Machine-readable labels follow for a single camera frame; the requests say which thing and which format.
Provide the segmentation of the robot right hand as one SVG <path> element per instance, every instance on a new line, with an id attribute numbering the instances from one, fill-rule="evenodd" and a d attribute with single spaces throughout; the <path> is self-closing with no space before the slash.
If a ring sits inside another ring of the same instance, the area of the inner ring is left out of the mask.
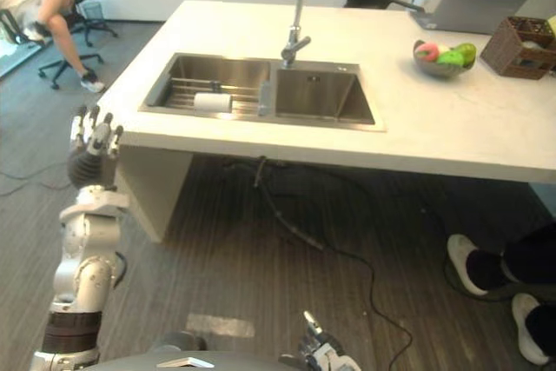
<path id="1" fill-rule="evenodd" d="M 361 366 L 309 311 L 305 310 L 303 317 L 307 327 L 298 345 L 299 354 L 281 354 L 278 362 L 295 370 L 361 371 Z"/>

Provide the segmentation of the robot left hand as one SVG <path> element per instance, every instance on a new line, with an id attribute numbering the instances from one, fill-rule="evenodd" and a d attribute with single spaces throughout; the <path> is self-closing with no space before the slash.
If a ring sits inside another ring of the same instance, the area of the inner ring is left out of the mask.
<path id="1" fill-rule="evenodd" d="M 116 166 L 120 156 L 122 125 L 112 126 L 113 114 L 100 120 L 98 104 L 81 106 L 74 115 L 69 135 L 67 176 L 76 189 L 98 186 L 117 191 Z"/>

